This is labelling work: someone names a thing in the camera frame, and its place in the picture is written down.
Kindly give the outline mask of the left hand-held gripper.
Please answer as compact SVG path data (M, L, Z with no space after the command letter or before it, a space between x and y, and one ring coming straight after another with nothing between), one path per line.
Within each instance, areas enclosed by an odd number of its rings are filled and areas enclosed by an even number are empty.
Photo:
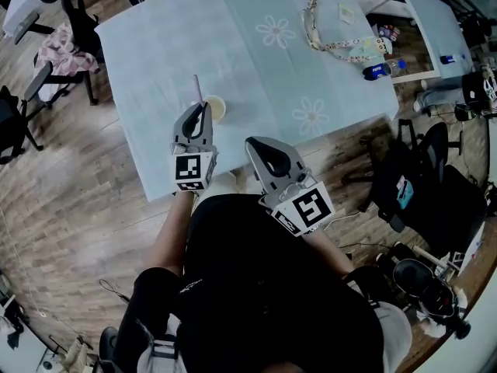
M171 176L178 191L206 190L217 164L212 109L195 103L176 120L172 136Z

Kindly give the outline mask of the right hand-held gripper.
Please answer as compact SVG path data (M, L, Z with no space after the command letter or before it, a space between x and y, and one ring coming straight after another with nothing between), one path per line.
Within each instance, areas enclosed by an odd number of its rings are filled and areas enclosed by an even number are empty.
M245 149L264 194L259 203L291 235L313 232L335 214L322 181L317 181L293 146L251 136Z

